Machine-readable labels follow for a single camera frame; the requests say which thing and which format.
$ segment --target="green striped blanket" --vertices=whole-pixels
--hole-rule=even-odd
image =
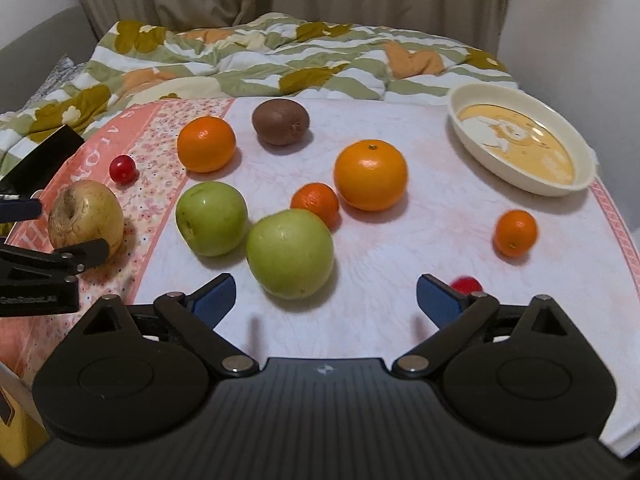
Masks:
[[[0,116],[0,176],[62,124],[86,139],[134,102],[298,95],[443,104],[449,89],[475,80],[517,88],[487,52],[423,32],[275,13],[184,33],[118,22],[70,83]]]

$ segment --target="brown kiwi fruit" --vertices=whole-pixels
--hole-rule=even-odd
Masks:
[[[252,115],[258,138],[275,146],[298,142],[309,128],[309,114],[290,99],[269,99],[260,104]]]

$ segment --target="tangerine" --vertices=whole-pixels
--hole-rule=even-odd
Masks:
[[[178,158],[194,173],[210,173],[225,166],[236,152],[236,134],[224,119],[198,117],[178,135]]]
[[[404,156],[384,140],[360,140],[335,161],[338,193],[362,211],[382,211],[400,201],[409,179]]]
[[[494,245],[509,258],[524,256],[538,239],[538,224],[530,213],[519,209],[507,211],[495,225]]]
[[[297,190],[291,199],[290,208],[311,211],[329,229],[333,229],[340,219],[338,197],[333,189],[321,182],[306,184]]]

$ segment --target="green fruit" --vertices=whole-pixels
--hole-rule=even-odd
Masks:
[[[175,222],[191,250],[221,256],[235,249],[246,233],[248,213],[240,192],[223,182],[189,188],[175,207]]]
[[[307,298],[331,275],[334,241],[316,215],[287,209],[261,219],[251,229],[246,260],[267,292],[285,300]]]

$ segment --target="cherry tomato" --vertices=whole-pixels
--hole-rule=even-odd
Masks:
[[[469,295],[472,292],[482,292],[482,285],[480,285],[480,282],[471,276],[460,276],[451,283],[450,287],[458,291],[460,294],[466,295]]]
[[[121,186],[133,182],[138,177],[135,161],[129,155],[118,155],[109,165],[109,176]]]

